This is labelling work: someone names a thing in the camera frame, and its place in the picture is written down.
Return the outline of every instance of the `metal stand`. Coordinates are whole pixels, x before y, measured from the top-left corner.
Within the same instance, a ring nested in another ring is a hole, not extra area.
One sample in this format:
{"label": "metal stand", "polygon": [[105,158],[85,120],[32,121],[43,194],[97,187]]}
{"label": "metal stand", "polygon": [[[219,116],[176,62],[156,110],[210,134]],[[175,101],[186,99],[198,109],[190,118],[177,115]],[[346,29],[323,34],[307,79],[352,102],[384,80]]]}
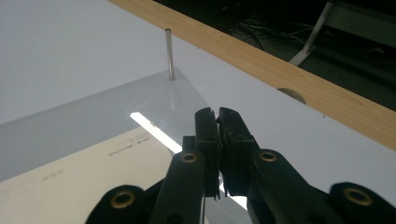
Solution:
{"label": "metal stand", "polygon": [[312,45],[314,44],[315,40],[317,39],[318,33],[322,28],[324,22],[326,21],[327,17],[329,16],[332,8],[334,7],[336,0],[329,0],[326,6],[323,8],[322,13],[319,16],[317,23],[315,24],[314,29],[312,30],[311,35],[309,36],[308,40],[306,41],[304,47],[300,52],[298,52],[290,61],[296,66],[299,66],[315,49]]}

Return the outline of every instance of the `metal rod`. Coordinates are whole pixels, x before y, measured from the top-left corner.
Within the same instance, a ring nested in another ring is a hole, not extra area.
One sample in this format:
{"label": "metal rod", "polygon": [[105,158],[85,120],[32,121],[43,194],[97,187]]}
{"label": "metal rod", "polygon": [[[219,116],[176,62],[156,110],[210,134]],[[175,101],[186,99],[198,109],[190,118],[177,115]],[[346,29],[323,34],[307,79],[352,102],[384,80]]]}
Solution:
{"label": "metal rod", "polygon": [[332,8],[334,7],[334,2],[335,1],[328,1],[326,3],[325,8],[323,8],[322,13],[320,14],[317,23],[315,24],[314,29],[312,30],[311,35],[309,36],[308,40],[306,41],[304,48],[302,50],[303,53],[308,53],[311,50],[312,45],[314,44],[314,41],[317,39],[318,33],[321,30],[324,22],[328,18],[330,12],[332,11]]}
{"label": "metal rod", "polygon": [[168,65],[169,65],[169,80],[175,79],[175,72],[173,66],[173,54],[172,54],[172,33],[170,29],[165,30],[166,34],[166,48],[168,51]]}

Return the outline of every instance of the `circular hole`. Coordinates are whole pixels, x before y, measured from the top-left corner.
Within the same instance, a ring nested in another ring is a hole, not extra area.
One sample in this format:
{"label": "circular hole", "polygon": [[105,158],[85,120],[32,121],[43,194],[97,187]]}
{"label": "circular hole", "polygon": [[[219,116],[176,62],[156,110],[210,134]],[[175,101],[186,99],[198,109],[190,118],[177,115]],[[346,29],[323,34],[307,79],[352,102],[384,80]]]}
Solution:
{"label": "circular hole", "polygon": [[344,195],[353,203],[368,206],[373,203],[373,199],[361,189],[346,188]]}
{"label": "circular hole", "polygon": [[193,153],[187,153],[181,157],[181,160],[184,162],[194,162],[194,161],[197,161],[198,158]]}
{"label": "circular hole", "polygon": [[125,208],[134,203],[134,194],[129,190],[117,192],[111,199],[111,206],[117,209]]}
{"label": "circular hole", "polygon": [[327,223],[326,218],[319,213],[310,214],[308,216],[308,220],[310,223],[315,223],[315,224],[326,224]]}
{"label": "circular hole", "polygon": [[300,101],[301,103],[306,105],[306,101],[304,97],[298,93],[297,91],[287,89],[287,88],[278,88],[279,91],[282,91],[283,93],[287,94],[288,96],[294,98],[295,100]]}
{"label": "circular hole", "polygon": [[276,154],[272,153],[272,152],[262,152],[260,154],[260,158],[262,158],[262,160],[264,161],[276,161],[277,157]]}

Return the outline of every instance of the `white paper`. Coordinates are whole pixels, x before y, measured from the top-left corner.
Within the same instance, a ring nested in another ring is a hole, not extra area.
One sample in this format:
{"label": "white paper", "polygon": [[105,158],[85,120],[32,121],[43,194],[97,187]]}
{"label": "white paper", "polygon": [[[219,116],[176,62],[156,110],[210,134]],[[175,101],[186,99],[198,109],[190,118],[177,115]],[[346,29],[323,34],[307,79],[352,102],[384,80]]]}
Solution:
{"label": "white paper", "polygon": [[84,223],[120,185],[147,189],[165,177],[171,155],[143,128],[0,183],[0,223]]}

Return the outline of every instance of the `wooden edge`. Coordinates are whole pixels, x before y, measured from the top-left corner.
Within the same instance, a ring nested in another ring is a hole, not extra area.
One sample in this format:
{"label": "wooden edge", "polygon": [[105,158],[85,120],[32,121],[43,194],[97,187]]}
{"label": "wooden edge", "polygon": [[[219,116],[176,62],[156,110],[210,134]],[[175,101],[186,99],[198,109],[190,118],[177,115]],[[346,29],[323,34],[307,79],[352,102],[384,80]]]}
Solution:
{"label": "wooden edge", "polygon": [[299,92],[325,116],[396,151],[396,112],[152,0],[109,0],[274,88]]}

